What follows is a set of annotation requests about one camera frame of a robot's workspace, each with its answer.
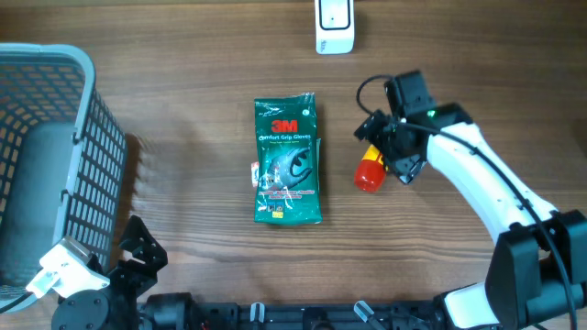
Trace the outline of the grey mesh shopping basket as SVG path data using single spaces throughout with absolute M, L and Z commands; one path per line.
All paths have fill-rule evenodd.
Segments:
M 1 46 L 1 310 L 36 301 L 26 286 L 63 237 L 110 265 L 126 134 L 70 45 Z

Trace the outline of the red sauce bottle green cap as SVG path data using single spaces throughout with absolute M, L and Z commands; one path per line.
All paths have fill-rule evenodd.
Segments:
M 382 153 L 370 145 L 355 172 L 354 184 L 364 192 L 375 193 L 385 181 L 386 170 Z

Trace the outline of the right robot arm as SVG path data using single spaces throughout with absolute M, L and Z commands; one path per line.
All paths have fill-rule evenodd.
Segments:
M 525 329 L 586 305 L 586 218 L 559 211 L 528 188 L 456 103 L 437 104 L 423 74 L 384 75 L 390 112 L 371 110 L 356 130 L 369 142 L 355 185 L 377 191 L 387 176 L 409 184 L 425 166 L 446 177 L 494 244 L 486 278 L 429 301 L 395 302 L 391 329 Z

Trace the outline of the large green snack bag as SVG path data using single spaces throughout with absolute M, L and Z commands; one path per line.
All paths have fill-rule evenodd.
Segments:
M 319 138 L 313 93 L 255 100 L 258 180 L 254 221 L 319 224 Z

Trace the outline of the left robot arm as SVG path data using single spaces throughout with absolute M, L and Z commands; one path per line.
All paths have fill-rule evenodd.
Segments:
M 107 274 L 106 287 L 76 292 L 59 304 L 51 319 L 53 330 L 141 327 L 137 298 L 157 283 L 157 273 L 168 264 L 167 253 L 136 215 L 129 218 L 119 247 L 132 258 L 117 262 Z

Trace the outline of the white barcode scanner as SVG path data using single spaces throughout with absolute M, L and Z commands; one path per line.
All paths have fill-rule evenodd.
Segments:
M 316 52 L 350 53 L 355 41 L 353 0 L 315 0 Z

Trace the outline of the pink candy packet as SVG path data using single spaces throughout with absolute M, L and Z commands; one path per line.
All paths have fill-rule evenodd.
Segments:
M 257 188 L 259 185 L 259 166 L 260 166 L 260 164 L 257 161 L 253 162 L 250 166 L 251 183 L 254 188 Z

